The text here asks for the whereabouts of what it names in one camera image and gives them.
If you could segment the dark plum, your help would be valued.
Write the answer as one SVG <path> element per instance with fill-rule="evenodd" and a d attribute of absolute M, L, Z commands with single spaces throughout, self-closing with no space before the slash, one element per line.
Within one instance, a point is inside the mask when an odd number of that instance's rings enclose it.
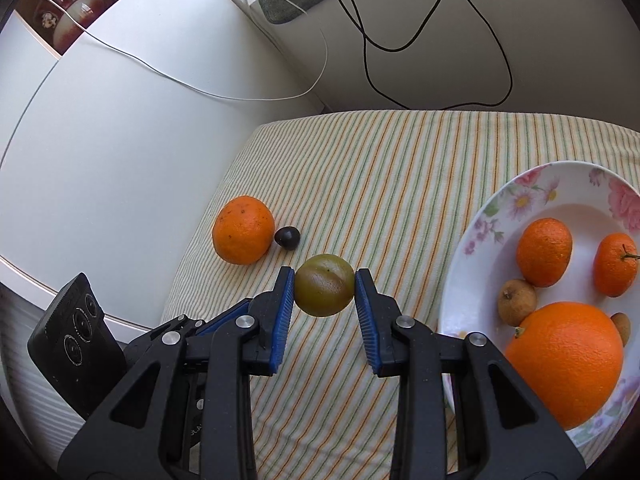
<path fill-rule="evenodd" d="M 274 241 L 285 250 L 295 250 L 300 243 L 300 233 L 295 226 L 284 226 L 274 233 Z"/>

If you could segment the brown longan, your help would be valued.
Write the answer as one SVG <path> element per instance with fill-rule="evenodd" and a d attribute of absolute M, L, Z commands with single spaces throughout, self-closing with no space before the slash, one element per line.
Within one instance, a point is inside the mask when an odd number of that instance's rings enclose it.
<path fill-rule="evenodd" d="M 510 326 L 519 326 L 537 306 L 536 290 L 524 280 L 506 281 L 498 293 L 498 315 Z"/>
<path fill-rule="evenodd" d="M 631 334 L 631 322 L 628 316 L 623 312 L 617 312 L 611 316 L 611 321 L 620 334 L 623 346 L 626 346 Z"/>

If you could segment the red white vase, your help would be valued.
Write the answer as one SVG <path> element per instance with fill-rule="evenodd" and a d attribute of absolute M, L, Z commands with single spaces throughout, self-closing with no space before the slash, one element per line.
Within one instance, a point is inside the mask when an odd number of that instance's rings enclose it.
<path fill-rule="evenodd" d="M 34 19 L 53 49 L 64 54 L 105 10 L 104 0 L 40 0 Z"/>

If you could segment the green-brown plum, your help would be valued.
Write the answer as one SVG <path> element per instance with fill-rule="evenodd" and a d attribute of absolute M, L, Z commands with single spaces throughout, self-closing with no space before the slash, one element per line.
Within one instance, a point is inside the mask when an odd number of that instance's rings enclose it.
<path fill-rule="evenodd" d="M 300 310 L 327 318 L 345 309 L 355 295 L 355 271 L 331 254 L 309 258 L 295 273 L 294 299 Z"/>

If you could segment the floral white plate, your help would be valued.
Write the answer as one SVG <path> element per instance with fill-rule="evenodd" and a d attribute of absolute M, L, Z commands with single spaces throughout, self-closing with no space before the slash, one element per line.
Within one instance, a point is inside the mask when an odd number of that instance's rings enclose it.
<path fill-rule="evenodd" d="M 562 221 L 573 237 L 570 264 L 553 286 L 539 289 L 538 304 L 578 301 L 593 304 L 608 315 L 623 313 L 630 322 L 620 380 L 600 411 L 568 436 L 586 460 L 594 460 L 609 445 L 639 397 L 639 287 L 622 296 L 598 293 L 592 263 L 602 238 L 625 232 L 639 237 L 639 189 L 611 170 L 589 162 L 550 162 L 512 179 L 488 200 L 464 232 L 452 257 L 438 330 L 463 338 L 486 335 L 499 349 L 513 337 L 512 327 L 498 315 L 497 297 L 503 283 L 519 278 L 516 246 L 526 226 L 540 218 Z"/>

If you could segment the small mandarin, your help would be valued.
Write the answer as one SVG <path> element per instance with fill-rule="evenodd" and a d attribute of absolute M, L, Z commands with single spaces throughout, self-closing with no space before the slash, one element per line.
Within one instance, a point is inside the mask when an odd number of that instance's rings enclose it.
<path fill-rule="evenodd" d="M 638 275 L 639 252 L 634 240 L 618 232 L 606 236 L 593 260 L 593 284 L 600 294 L 622 296 Z"/>

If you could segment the large orange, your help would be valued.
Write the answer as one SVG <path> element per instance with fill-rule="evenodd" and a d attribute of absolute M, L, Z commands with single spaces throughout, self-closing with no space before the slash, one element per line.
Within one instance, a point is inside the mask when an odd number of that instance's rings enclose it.
<path fill-rule="evenodd" d="M 591 304 L 569 301 L 530 314 L 504 355 L 565 430 L 602 408 L 624 364 L 623 341 L 611 319 Z"/>
<path fill-rule="evenodd" d="M 269 208 L 255 197 L 243 195 L 226 203 L 212 229 L 216 254 L 225 262 L 248 266 L 268 252 L 274 234 Z"/>

